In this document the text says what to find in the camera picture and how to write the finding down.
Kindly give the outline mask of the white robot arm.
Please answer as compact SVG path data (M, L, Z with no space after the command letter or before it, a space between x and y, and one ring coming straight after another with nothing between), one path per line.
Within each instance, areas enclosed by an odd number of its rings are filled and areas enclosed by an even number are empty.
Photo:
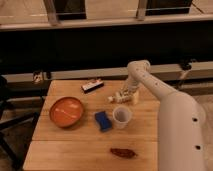
M127 65L125 90L133 93L142 83L159 101L158 171L207 171L201 126L205 111L189 94L149 73L147 60Z

